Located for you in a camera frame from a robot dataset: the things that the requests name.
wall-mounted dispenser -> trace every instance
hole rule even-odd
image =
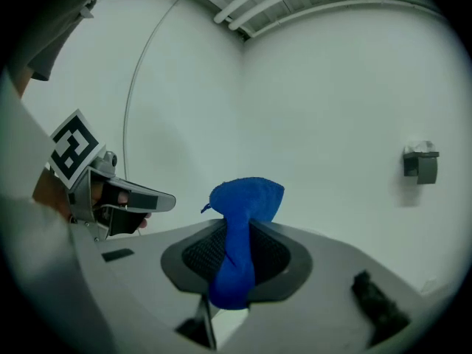
[[[403,174],[418,177],[419,185],[435,184],[439,156],[436,146],[429,140],[410,142],[403,152]]]

human hand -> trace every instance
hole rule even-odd
[[[102,182],[91,185],[92,206],[95,206],[102,198],[102,192]],[[43,170],[32,197],[38,203],[55,209],[66,221],[70,221],[72,214],[67,201],[66,189],[60,179],[52,175],[47,169]],[[127,202],[128,194],[121,192],[118,195],[118,203],[126,204]],[[143,219],[139,228],[145,228],[148,225],[146,218]]]

cable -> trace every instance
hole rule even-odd
[[[133,78],[131,79],[131,84],[130,88],[128,90],[128,98],[126,99],[126,107],[125,107],[125,118],[123,120],[123,139],[122,139],[122,146],[123,146],[123,164],[125,168],[125,180],[128,180],[128,150],[127,150],[127,144],[126,144],[126,138],[128,137],[128,116],[130,113],[130,105],[131,105],[131,98],[133,96],[133,90],[134,90],[134,84],[136,83],[136,79],[138,77],[139,69],[141,68],[142,61],[145,58],[146,52],[148,51],[148,48],[150,46],[151,41],[153,40],[154,36],[157,33],[157,29],[161,26],[162,22],[164,22],[165,18],[169,14],[169,12],[180,2],[181,0],[176,0],[170,8],[167,10],[167,12],[162,16],[162,18],[159,20],[157,23],[156,27],[154,28],[153,32],[150,34],[144,49],[141,52],[141,55],[139,56],[138,63],[136,64],[136,67],[134,68],[134,73],[133,73]]]

blue cloth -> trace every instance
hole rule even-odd
[[[283,192],[283,186],[257,177],[224,182],[212,191],[202,212],[213,208],[228,226],[224,260],[209,287],[209,299],[215,306],[229,310],[247,307],[247,293],[255,286],[249,220],[272,221]]]

finger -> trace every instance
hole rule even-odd
[[[90,190],[92,204],[96,204],[102,198],[103,183],[92,182]]]
[[[118,203],[119,204],[126,204],[128,202],[128,193],[127,192],[119,192],[118,194]]]

